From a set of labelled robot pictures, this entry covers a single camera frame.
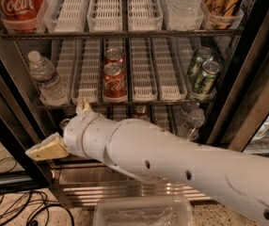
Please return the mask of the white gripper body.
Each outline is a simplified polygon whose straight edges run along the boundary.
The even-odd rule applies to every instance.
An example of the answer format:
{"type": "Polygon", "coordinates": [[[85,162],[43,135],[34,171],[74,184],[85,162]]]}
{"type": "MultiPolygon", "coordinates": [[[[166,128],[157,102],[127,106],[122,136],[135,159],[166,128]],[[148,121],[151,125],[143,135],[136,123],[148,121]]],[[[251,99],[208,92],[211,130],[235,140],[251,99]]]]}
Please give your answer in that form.
{"type": "Polygon", "coordinates": [[[64,144],[73,155],[85,159],[102,159],[106,141],[118,124],[100,113],[85,111],[66,125],[64,144]]]}

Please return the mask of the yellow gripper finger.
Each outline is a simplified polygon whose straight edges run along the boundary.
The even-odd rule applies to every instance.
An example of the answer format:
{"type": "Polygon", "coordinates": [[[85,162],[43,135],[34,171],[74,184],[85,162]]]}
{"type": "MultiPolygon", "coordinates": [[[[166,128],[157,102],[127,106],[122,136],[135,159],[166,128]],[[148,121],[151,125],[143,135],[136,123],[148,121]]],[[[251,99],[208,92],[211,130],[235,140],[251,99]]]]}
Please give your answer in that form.
{"type": "Polygon", "coordinates": [[[91,105],[88,102],[86,97],[81,97],[78,102],[77,102],[77,106],[76,106],[76,114],[82,114],[85,111],[91,111],[91,105]]]}
{"type": "Polygon", "coordinates": [[[41,143],[32,146],[25,154],[35,161],[43,161],[65,158],[70,153],[64,144],[63,137],[59,133],[54,133],[41,143]]]}

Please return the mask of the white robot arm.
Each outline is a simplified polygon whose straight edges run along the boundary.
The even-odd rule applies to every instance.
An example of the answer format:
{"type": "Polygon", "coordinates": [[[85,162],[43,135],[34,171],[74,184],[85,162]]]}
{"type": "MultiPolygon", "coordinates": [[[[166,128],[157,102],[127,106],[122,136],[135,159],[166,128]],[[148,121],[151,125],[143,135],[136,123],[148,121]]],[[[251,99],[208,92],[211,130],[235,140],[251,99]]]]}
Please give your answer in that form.
{"type": "Polygon", "coordinates": [[[36,161],[72,154],[143,183],[180,182],[269,226],[268,157],[200,145],[140,119],[112,121],[87,100],[78,103],[62,134],[25,154],[36,161]]]}

